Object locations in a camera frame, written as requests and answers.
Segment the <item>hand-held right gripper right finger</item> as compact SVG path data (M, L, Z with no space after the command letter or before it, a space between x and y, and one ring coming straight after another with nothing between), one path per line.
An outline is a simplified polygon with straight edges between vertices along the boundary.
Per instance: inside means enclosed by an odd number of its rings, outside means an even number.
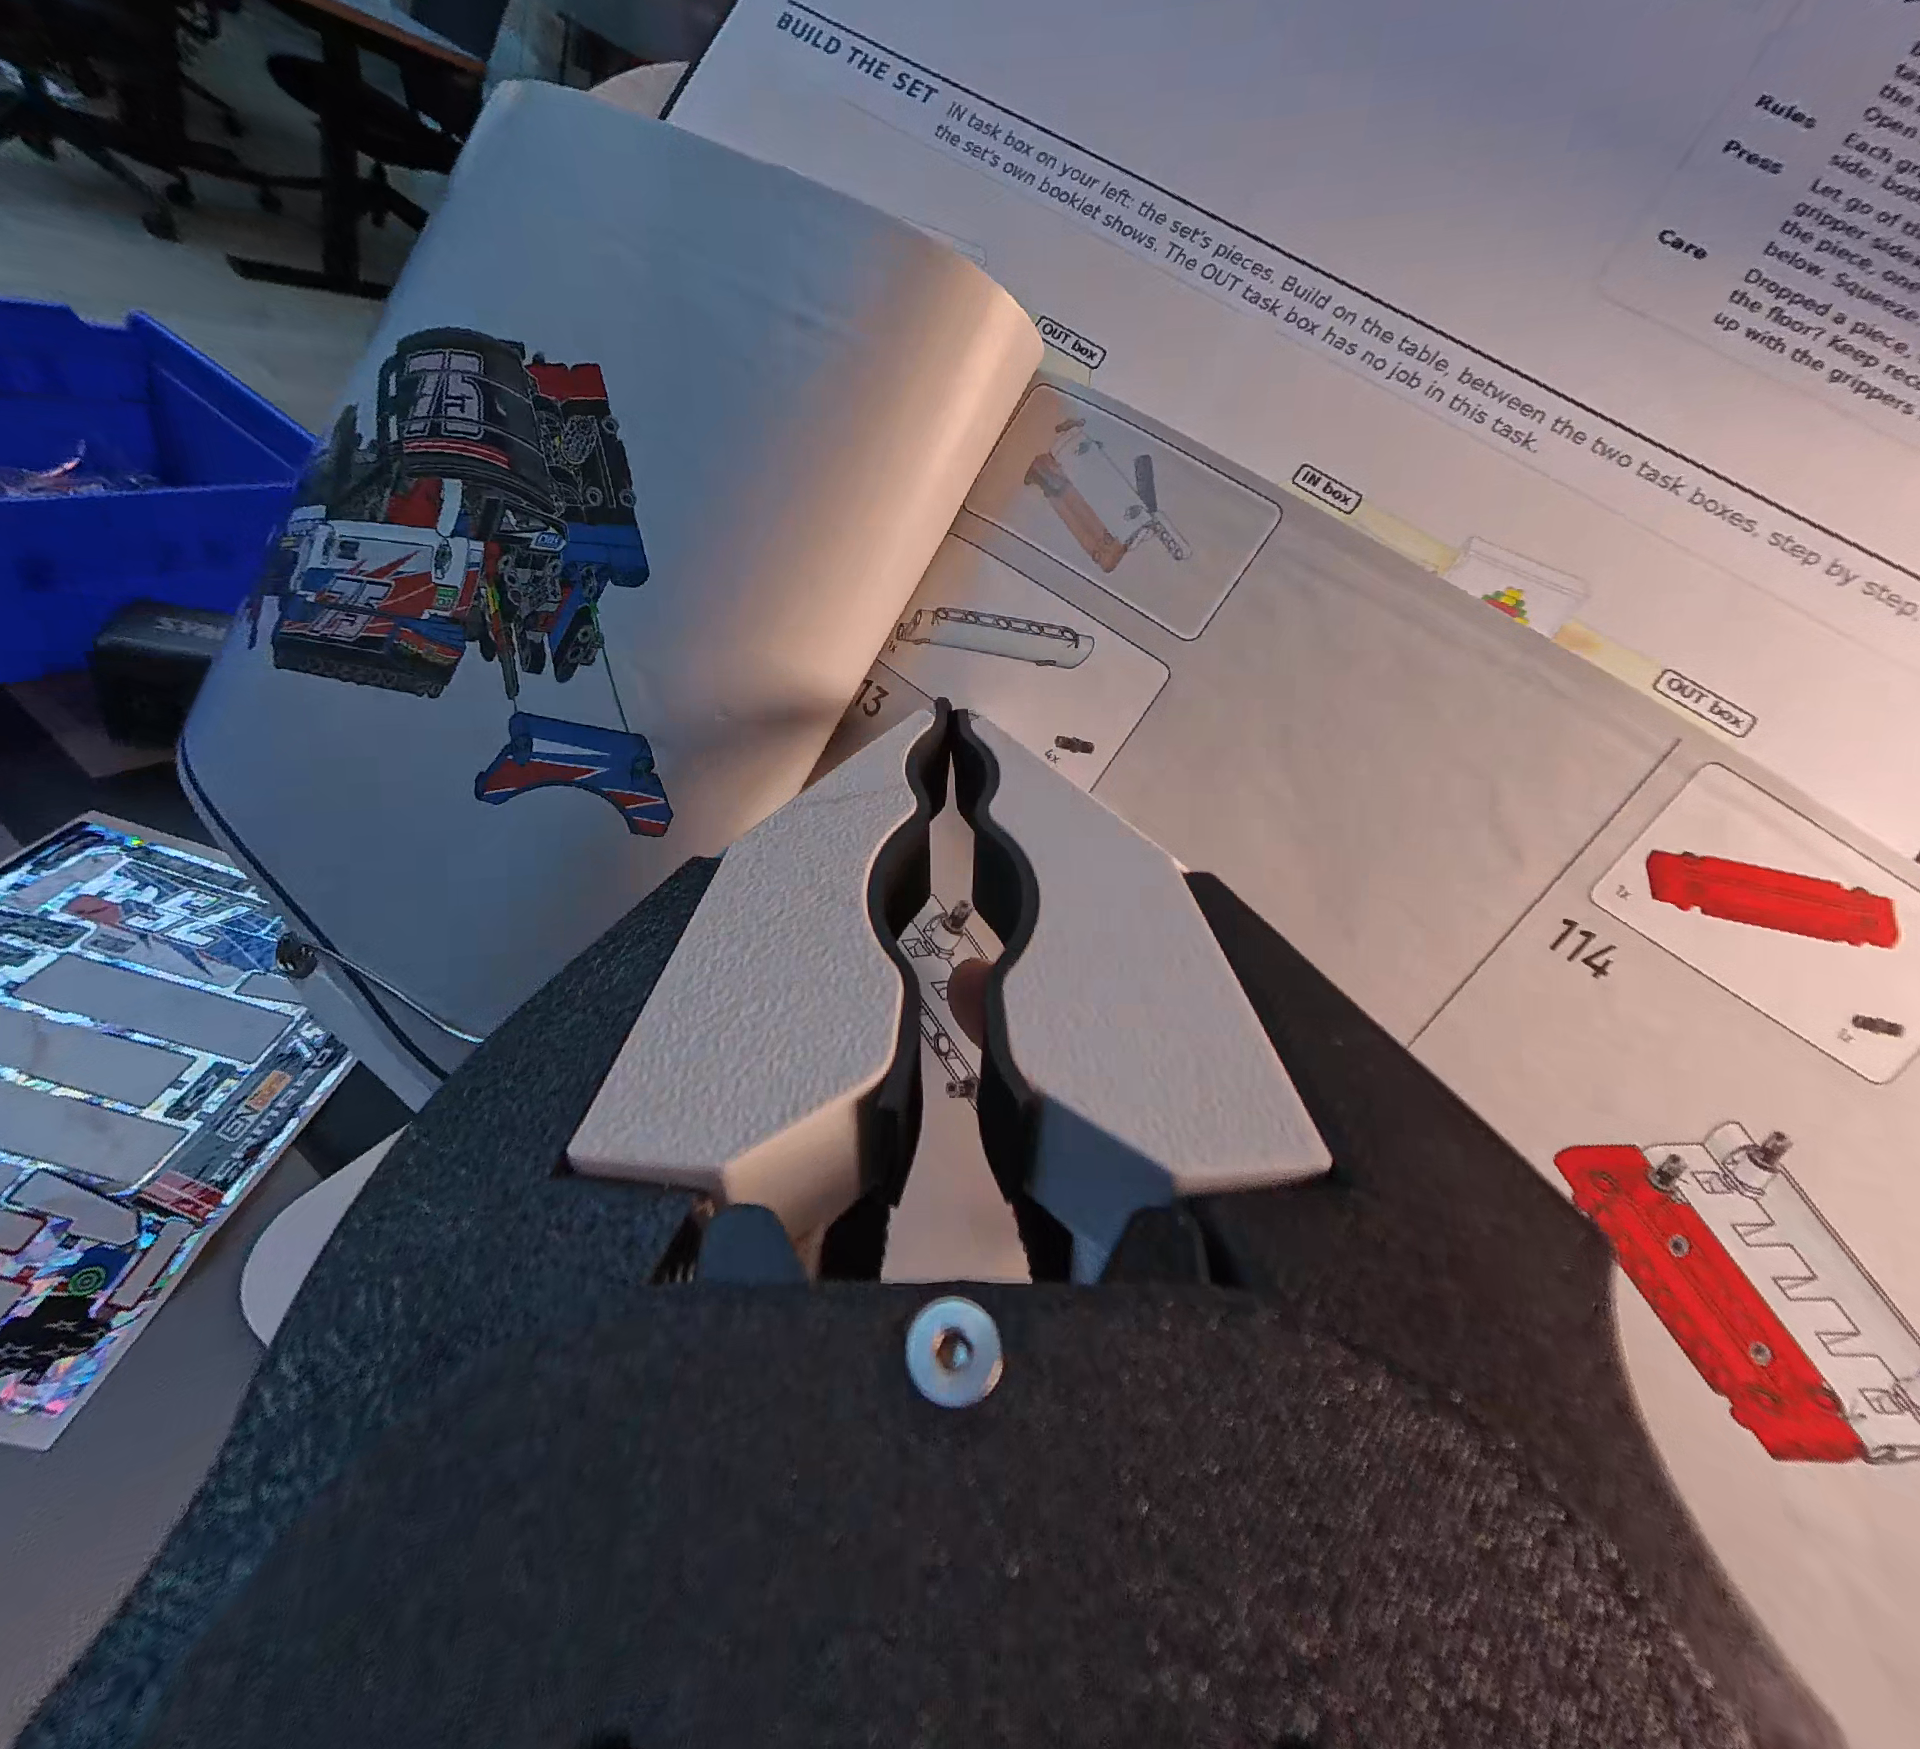
M971 903L1000 940L980 1137L1034 1279L1098 1279L1139 1209L1327 1176L1182 867L993 722L959 727Z

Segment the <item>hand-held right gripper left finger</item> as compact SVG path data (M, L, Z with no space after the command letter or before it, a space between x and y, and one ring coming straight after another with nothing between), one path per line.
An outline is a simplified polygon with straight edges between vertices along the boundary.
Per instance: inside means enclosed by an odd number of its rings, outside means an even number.
M876 1279L922 1137L922 998L952 707L907 715L741 836L615 1055L568 1165L765 1206L819 1277Z

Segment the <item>white book stand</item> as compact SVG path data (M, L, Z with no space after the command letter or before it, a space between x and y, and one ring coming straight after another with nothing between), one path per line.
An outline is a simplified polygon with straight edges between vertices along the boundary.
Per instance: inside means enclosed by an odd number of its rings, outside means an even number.
M444 1037L459 1040L470 1050L482 1042L482 1034L467 1034L447 1017L438 1017L433 1008L399 994L392 982L357 966L352 957L343 957L337 948L323 948L306 937L293 933L282 937L278 967L285 973L295 982L311 976L319 961L331 961L333 967L362 976L366 983L395 997L414 1016L425 1017ZM258 1344L275 1344L291 1306L299 1296L299 1286L308 1279L314 1262L324 1255L328 1240L340 1227L350 1205L366 1193L395 1145L398 1135L389 1135L384 1140L362 1152L362 1156L352 1156L343 1170L337 1170L323 1185L295 1198L287 1209L282 1209L258 1235L236 1286L244 1317Z

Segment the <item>holographic sticker sheet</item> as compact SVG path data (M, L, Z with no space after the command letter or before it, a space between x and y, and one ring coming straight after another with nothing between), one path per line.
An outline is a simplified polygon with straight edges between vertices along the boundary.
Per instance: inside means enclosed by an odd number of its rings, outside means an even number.
M46 1449L350 1076L224 853L83 812L3 864L3 1443Z

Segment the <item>lego instruction booklet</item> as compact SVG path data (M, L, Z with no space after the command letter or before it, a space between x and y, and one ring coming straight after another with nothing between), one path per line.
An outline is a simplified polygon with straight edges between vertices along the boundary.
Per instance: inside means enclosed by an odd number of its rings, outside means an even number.
M1918 864L1045 370L963 248L599 95L456 160L193 711L295 937L467 1034L949 703L1221 873L1552 1216L1770 1739L1918 1747Z

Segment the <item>small black device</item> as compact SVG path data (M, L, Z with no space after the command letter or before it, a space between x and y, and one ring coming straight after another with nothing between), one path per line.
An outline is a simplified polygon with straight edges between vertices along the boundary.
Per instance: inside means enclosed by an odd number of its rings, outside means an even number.
M116 610L85 659L106 736L144 751L175 746L229 624L229 611L156 600Z

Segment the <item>blue plastic bin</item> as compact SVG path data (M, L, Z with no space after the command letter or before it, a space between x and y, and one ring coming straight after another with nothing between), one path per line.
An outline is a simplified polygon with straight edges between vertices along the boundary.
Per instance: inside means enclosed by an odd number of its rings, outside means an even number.
M83 665L130 603L233 611L314 446L141 312L5 301L3 472L83 490L3 496L3 681Z

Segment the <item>printed task instruction board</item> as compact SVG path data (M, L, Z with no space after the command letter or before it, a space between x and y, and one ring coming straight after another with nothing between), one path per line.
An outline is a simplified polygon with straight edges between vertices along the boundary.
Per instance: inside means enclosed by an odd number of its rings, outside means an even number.
M1918 0L737 0L674 119L1332 370L1918 667ZM1292 335L1280 325L1303 314Z

